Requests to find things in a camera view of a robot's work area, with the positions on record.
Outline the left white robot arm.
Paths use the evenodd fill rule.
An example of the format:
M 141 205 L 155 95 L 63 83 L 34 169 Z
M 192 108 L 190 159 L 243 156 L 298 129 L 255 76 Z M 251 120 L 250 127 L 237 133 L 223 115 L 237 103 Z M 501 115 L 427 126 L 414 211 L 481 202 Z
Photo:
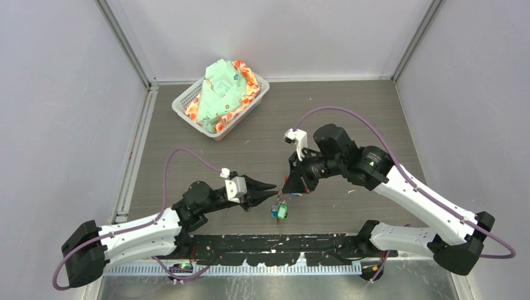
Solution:
M 217 189 L 194 181 L 180 201 L 152 216 L 107 226 L 86 221 L 61 247 L 68 286 L 85 286 L 104 271 L 137 259 L 186 258 L 192 249 L 189 235 L 207 223 L 207 213 L 232 207 L 249 211 L 277 193 L 276 185 L 247 175 L 227 179 Z

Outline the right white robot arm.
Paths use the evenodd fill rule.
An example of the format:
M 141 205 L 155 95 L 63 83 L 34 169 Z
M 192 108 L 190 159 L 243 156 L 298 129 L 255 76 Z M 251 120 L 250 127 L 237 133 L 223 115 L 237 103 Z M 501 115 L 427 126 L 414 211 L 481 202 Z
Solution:
M 373 256 L 379 250 L 396 250 L 433 258 L 445 270 L 466 276 L 479 260 L 486 233 L 495 218 L 488 212 L 473 213 L 444 199 L 422 182 L 414 184 L 402 165 L 376 146 L 358 147 L 335 124 L 320 127 L 313 139 L 318 149 L 307 147 L 307 134 L 289 129 L 285 142 L 296 146 L 289 157 L 289 175 L 282 193 L 309 194 L 319 181 L 341 176 L 349 183 L 384 196 L 422 220 L 426 227 L 392 226 L 367 220 L 357 233 L 357 250 Z

